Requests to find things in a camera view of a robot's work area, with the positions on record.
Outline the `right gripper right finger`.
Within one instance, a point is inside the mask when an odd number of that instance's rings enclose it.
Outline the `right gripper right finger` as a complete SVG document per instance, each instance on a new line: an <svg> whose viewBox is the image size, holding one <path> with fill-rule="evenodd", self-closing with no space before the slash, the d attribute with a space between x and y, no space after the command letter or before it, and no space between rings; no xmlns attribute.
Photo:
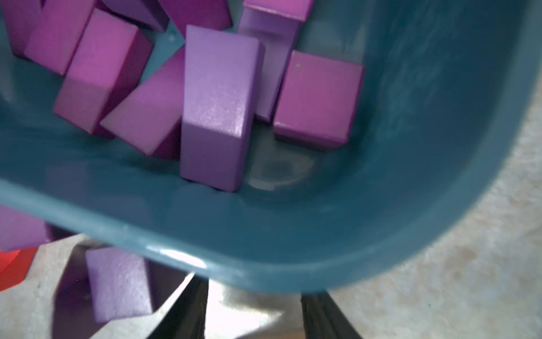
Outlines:
<svg viewBox="0 0 542 339"><path fill-rule="evenodd" d="M306 338L362 339L327 292L302 295L301 307Z"/></svg>

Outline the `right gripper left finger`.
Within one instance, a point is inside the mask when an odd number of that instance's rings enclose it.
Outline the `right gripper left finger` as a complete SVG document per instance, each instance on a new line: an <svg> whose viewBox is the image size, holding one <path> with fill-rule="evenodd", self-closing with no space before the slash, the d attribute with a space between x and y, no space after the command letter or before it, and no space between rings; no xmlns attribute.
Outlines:
<svg viewBox="0 0 542 339"><path fill-rule="evenodd" d="M148 339L205 337L208 281L194 277Z"/></svg>

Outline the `purple block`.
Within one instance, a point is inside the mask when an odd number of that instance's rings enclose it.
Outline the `purple block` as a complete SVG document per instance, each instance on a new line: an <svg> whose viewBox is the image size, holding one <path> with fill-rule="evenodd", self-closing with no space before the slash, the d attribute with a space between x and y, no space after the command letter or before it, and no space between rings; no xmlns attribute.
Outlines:
<svg viewBox="0 0 542 339"><path fill-rule="evenodd" d="M179 159L185 52L184 47L175 52L120 102L100 126L146 156Z"/></svg>

